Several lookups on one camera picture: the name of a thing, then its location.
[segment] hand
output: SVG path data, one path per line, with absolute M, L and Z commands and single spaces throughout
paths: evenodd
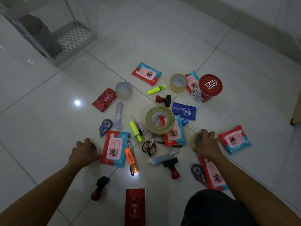
M 213 160 L 216 157 L 222 155 L 222 152 L 219 148 L 219 139 L 215 138 L 215 132 L 209 132 L 206 129 L 201 130 L 203 135 L 202 143 L 198 146 L 195 146 L 193 149 L 199 157 L 205 157 L 206 159 Z
M 84 143 L 77 141 L 76 147 L 72 148 L 68 164 L 82 169 L 98 159 L 100 159 L 100 155 L 97 153 L 95 145 L 89 138 L 85 138 Z

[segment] kd logo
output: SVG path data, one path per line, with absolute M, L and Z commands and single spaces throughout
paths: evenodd
M 211 88 L 213 88 L 213 87 L 216 86 L 216 85 L 217 85 L 217 81 L 214 80 L 214 79 L 212 79 L 210 82 L 207 82 L 207 83 L 205 84 L 205 86 L 207 86 L 208 89 L 211 89 Z

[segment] orange highlighter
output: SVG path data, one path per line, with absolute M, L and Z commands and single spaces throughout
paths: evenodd
M 126 157 L 127 157 L 128 161 L 129 161 L 130 168 L 131 168 L 133 174 L 137 173 L 139 171 L 139 168 L 138 168 L 138 165 L 137 165 L 137 163 L 136 163 L 136 161 L 134 159 L 134 156 L 133 156 L 130 148 L 129 147 L 126 148 L 125 152 L 126 152 Z

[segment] forearm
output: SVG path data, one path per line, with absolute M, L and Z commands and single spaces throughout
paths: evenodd
M 301 225 L 300 218 L 280 199 L 224 155 L 213 159 L 227 186 L 258 225 Z
M 79 168 L 67 164 L 0 214 L 0 225 L 47 225 Z

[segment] dark pants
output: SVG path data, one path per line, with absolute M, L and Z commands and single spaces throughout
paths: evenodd
M 217 190 L 201 190 L 188 201 L 181 226 L 254 226 L 249 212 L 236 200 Z

